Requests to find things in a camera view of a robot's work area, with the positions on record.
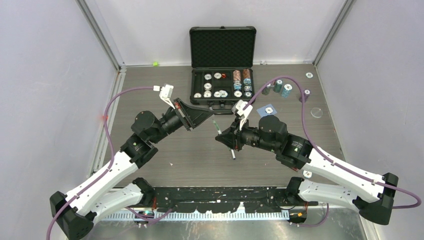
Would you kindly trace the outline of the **white pen blue tip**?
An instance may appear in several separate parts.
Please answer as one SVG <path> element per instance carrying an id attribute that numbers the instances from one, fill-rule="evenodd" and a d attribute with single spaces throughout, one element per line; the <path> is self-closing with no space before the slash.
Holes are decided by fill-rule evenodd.
<path id="1" fill-rule="evenodd" d="M 232 159 L 235 160 L 236 159 L 235 151 L 233 149 L 230 149 L 230 152 L 231 152 Z"/>

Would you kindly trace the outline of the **green white pen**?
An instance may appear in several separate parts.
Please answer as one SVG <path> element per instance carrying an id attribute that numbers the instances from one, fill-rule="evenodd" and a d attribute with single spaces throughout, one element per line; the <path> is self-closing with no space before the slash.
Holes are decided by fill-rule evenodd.
<path id="1" fill-rule="evenodd" d="M 214 126 L 215 126 L 215 128 L 217 130 L 218 135 L 221 135 L 222 134 L 222 131 L 221 131 L 218 123 L 214 119 L 212 120 L 212 122 L 213 122 L 213 124 L 214 124 Z"/>

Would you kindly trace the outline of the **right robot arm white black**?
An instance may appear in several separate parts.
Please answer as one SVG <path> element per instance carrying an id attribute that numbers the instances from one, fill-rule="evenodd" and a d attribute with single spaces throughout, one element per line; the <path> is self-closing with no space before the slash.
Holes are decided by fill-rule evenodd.
<path id="1" fill-rule="evenodd" d="M 287 125 L 274 115 L 262 117 L 257 127 L 241 125 L 236 119 L 215 140 L 232 150 L 243 146 L 275 154 L 275 159 L 292 170 L 304 170 L 332 181 L 317 183 L 302 177 L 292 177 L 284 191 L 291 205 L 322 202 L 351 209 L 366 220 L 388 225 L 394 208 L 399 178 L 361 170 L 321 148 L 313 148 L 305 138 L 288 132 Z"/>

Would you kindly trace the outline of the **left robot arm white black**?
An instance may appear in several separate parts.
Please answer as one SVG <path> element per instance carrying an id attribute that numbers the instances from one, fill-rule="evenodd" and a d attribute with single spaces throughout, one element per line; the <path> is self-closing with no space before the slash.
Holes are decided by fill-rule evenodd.
<path id="1" fill-rule="evenodd" d="M 213 114 L 210 109 L 187 105 L 179 98 L 161 118 L 148 110 L 138 113 L 131 125 L 133 134 L 106 165 L 74 189 L 50 196 L 54 222 L 69 240 L 81 240 L 107 214 L 135 204 L 148 207 L 153 202 L 154 190 L 143 178 L 136 179 L 122 192 L 111 196 L 106 193 L 151 160 L 158 152 L 155 144 L 181 127 L 195 129 Z"/>

